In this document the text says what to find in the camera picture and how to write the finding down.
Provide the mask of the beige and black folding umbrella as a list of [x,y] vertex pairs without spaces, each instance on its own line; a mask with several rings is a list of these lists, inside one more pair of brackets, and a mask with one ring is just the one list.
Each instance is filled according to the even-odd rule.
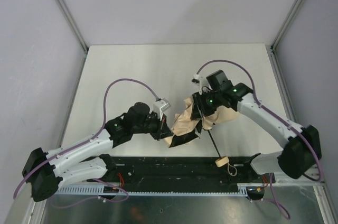
[[174,123],[171,127],[172,136],[164,138],[164,142],[169,148],[177,147],[189,143],[199,137],[201,130],[211,130],[213,125],[226,123],[239,116],[237,111],[225,106],[220,106],[215,113],[206,117],[192,120],[194,100],[188,97],[184,100],[185,110],[181,114],[176,114]]

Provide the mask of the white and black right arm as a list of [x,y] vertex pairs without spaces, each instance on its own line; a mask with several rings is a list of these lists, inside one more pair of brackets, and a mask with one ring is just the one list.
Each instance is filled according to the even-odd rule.
[[199,91],[192,95],[192,120],[214,115],[218,108],[230,108],[250,118],[282,148],[279,152],[258,153],[249,158],[246,166],[256,174],[284,172],[298,179],[321,159],[319,132],[314,126],[304,127],[273,113],[244,83],[233,85],[222,70],[206,78],[195,74],[192,82],[199,86]]

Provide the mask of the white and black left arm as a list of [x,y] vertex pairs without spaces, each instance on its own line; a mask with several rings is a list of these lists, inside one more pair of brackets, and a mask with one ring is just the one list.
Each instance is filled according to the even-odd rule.
[[88,138],[47,152],[33,150],[22,171],[24,182],[31,185],[32,199],[46,200],[58,189],[80,181],[111,178],[116,164],[109,149],[129,142],[135,134],[149,134],[157,141],[173,135],[164,114],[169,107],[165,99],[156,101],[153,108],[137,102]]

